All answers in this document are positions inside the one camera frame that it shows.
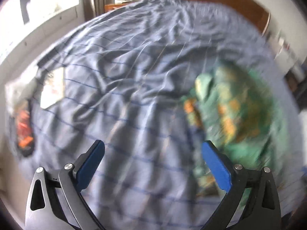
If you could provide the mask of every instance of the green cloth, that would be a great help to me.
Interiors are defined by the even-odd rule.
[[[287,124],[281,108],[253,70],[217,60],[212,74],[201,74],[195,88],[182,98],[192,129],[193,174],[199,195],[220,192],[201,155],[201,144],[211,140],[233,163],[247,169],[268,166],[277,186],[282,184],[288,149]],[[246,202],[246,191],[242,203]]]

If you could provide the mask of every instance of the bed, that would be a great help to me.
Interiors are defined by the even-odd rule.
[[[64,67],[65,97],[42,109],[39,92],[32,94],[30,156],[16,151],[8,120],[24,175],[31,180],[37,167],[74,162],[100,139],[106,154],[82,195],[107,229],[200,229],[221,198],[196,197],[179,100],[220,57],[259,72],[286,112],[291,162],[279,196],[282,215],[291,212],[304,196],[302,135],[297,107],[261,38],[269,19],[252,0],[143,0],[79,26],[31,64],[39,87]]]

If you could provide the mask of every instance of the wooden nightstand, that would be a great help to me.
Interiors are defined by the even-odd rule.
[[[104,12],[107,13],[111,10],[114,10],[116,8],[119,8],[119,7],[123,7],[123,6],[126,6],[130,3],[133,3],[133,2],[125,2],[125,3],[111,3],[111,4],[106,4],[104,6]]]

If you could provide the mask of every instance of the window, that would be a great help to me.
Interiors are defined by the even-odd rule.
[[[30,32],[79,0],[9,0],[0,11],[0,62]]]

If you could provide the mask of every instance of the blue gripper pad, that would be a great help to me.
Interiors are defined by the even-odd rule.
[[[218,152],[212,143],[213,147],[211,147],[210,143],[204,142],[202,145],[203,159],[211,170],[219,188],[228,193],[232,185],[231,174],[219,157],[222,154]]]
[[[103,141],[97,140],[97,142],[95,143],[97,143],[96,146],[94,146],[90,155],[85,159],[84,163],[76,173],[76,190],[78,192],[81,192],[81,190],[86,189],[88,187],[102,158],[104,157],[105,146]]]

